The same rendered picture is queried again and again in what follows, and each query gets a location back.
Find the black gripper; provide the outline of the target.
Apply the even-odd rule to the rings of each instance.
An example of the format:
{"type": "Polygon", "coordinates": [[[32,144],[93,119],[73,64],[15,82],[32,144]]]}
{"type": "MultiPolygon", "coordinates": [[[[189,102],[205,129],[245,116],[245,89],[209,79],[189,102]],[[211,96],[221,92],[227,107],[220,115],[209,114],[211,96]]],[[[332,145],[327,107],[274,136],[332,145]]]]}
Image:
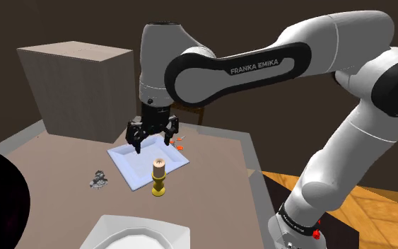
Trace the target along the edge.
{"type": "Polygon", "coordinates": [[[141,142],[148,137],[148,134],[158,134],[162,131],[165,133],[164,143],[169,146],[173,135],[179,132],[178,117],[170,116],[169,106],[153,107],[143,103],[141,116],[136,116],[127,123],[126,140],[135,148],[137,154],[140,154],[141,142]]]}

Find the white square tray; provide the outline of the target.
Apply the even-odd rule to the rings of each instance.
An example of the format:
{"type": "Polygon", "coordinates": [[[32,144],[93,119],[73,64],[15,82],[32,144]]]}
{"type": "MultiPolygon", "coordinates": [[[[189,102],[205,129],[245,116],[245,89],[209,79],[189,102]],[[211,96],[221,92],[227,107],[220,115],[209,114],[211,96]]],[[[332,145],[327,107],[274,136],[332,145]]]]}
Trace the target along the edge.
{"type": "Polygon", "coordinates": [[[157,158],[165,161],[165,172],[171,173],[187,165],[185,158],[174,146],[166,146],[164,137],[152,135],[141,142],[141,152],[138,154],[131,144],[125,144],[107,150],[118,171],[127,182],[131,191],[135,191],[153,182],[153,162],[157,158]]]}

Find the yellow candlestick with beige candle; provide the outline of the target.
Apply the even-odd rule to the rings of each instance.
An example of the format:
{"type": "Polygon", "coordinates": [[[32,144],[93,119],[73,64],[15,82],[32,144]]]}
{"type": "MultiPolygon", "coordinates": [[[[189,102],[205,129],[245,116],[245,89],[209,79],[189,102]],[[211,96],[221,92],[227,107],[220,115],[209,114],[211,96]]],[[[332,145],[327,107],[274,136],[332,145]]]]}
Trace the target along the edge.
{"type": "Polygon", "coordinates": [[[165,194],[164,179],[166,178],[165,172],[165,160],[157,158],[153,162],[153,172],[151,174],[153,178],[152,194],[156,197],[160,197],[165,194]]]}

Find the small grey figure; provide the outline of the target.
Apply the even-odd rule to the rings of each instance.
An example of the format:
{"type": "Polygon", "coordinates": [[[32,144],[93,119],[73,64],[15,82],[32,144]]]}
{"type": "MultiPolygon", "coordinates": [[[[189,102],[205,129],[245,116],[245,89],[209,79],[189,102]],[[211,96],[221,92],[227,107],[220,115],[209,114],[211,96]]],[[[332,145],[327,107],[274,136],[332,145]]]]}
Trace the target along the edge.
{"type": "Polygon", "coordinates": [[[105,174],[102,170],[98,170],[95,173],[95,177],[90,182],[90,188],[99,190],[100,188],[106,186],[108,184],[108,179],[105,177],[105,174]]]}

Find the large grey-brown cabinet block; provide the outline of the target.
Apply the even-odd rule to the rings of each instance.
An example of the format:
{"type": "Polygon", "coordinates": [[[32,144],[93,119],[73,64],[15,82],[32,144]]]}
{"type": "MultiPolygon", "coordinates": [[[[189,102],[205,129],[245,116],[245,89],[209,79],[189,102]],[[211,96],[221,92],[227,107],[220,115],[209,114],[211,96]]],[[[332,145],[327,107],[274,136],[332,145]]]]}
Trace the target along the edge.
{"type": "Polygon", "coordinates": [[[132,50],[68,41],[17,53],[48,133],[112,144],[136,116],[132,50]]]}

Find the white square plate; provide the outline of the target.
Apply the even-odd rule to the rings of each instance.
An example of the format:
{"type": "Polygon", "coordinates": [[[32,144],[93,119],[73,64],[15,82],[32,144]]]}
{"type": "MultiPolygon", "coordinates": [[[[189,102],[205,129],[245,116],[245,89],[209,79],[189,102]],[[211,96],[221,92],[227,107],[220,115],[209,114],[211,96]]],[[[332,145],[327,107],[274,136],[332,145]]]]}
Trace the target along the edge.
{"type": "Polygon", "coordinates": [[[79,249],[191,249],[186,226],[134,216],[103,215],[79,249]]]}

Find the dark robot stand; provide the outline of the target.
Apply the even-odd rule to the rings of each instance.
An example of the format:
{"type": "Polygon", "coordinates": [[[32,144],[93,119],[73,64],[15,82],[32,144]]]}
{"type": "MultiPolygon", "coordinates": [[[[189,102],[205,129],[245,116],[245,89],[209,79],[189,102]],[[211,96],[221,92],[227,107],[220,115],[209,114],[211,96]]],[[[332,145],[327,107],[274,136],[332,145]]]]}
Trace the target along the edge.
{"type": "MultiPolygon", "coordinates": [[[[265,175],[263,178],[275,214],[291,191],[265,175]]],[[[359,249],[359,232],[354,228],[328,213],[324,213],[320,221],[320,228],[326,239],[327,249],[359,249]]]]}

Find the orange-handled scissors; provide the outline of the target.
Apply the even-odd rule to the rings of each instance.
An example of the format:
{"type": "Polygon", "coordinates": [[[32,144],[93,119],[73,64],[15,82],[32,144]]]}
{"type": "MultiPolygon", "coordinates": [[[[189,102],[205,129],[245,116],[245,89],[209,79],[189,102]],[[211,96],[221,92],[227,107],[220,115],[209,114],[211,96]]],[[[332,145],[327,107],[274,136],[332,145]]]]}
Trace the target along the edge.
{"type": "Polygon", "coordinates": [[[183,141],[185,138],[185,136],[182,137],[177,137],[177,138],[172,138],[170,140],[170,145],[173,146],[175,149],[177,149],[178,151],[183,151],[184,147],[179,144],[179,142],[183,141]]]}

